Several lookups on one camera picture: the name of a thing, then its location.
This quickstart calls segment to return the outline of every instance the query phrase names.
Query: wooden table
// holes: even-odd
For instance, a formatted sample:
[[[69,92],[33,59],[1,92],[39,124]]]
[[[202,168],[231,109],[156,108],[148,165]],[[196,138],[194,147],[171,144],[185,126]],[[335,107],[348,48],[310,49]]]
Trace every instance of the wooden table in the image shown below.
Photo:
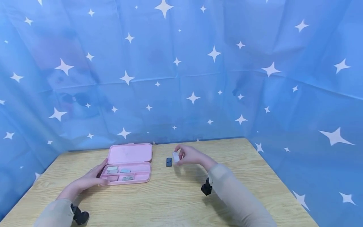
[[[187,143],[228,166],[264,204],[278,226],[317,226],[277,175],[246,139]],[[215,193],[200,187],[207,178],[198,165],[165,167],[175,144],[152,147],[148,183],[94,187],[80,196],[80,208],[94,226],[235,226]],[[107,157],[108,150],[60,155],[0,223],[0,227],[32,226],[47,204],[71,181]]]

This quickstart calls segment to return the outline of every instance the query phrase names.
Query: blue curtain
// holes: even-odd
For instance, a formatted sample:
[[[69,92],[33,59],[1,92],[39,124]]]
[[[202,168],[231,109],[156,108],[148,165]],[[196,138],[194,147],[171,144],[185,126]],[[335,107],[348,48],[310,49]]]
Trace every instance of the blue curtain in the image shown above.
[[[246,137],[320,226],[361,226],[362,1],[0,7],[0,220],[62,152]]]

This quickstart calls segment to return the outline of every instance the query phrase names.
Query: small white object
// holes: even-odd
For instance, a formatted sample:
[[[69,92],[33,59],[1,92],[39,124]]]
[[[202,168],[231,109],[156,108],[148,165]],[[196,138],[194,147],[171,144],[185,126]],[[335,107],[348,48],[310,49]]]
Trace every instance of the small white object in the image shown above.
[[[177,163],[178,161],[180,161],[178,152],[173,152],[173,159],[174,159],[174,163]]]
[[[107,167],[107,170],[116,170],[118,168],[118,166],[110,166]]]

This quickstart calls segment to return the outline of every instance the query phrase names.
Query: black device on wrist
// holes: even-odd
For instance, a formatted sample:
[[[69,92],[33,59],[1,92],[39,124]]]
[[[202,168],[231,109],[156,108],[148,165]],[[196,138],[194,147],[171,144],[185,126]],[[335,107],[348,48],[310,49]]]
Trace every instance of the black device on wrist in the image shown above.
[[[80,226],[87,223],[90,217],[90,214],[87,211],[82,212],[77,206],[74,206],[73,204],[70,205],[70,208],[74,214],[73,220],[77,223],[77,225]]]
[[[212,193],[212,186],[209,184],[209,178],[207,178],[205,184],[202,185],[201,190],[205,195],[209,195],[210,193]]]

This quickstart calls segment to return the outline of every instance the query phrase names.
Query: white eraser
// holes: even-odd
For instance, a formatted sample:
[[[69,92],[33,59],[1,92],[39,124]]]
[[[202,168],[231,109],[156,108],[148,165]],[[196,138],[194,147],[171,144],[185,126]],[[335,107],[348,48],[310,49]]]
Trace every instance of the white eraser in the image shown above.
[[[107,170],[107,174],[118,173],[118,170]]]
[[[116,170],[118,168],[118,166],[110,166],[107,167],[107,170]]]
[[[173,159],[174,159],[174,163],[178,162],[180,159],[179,159],[179,154],[178,152],[173,152]]]

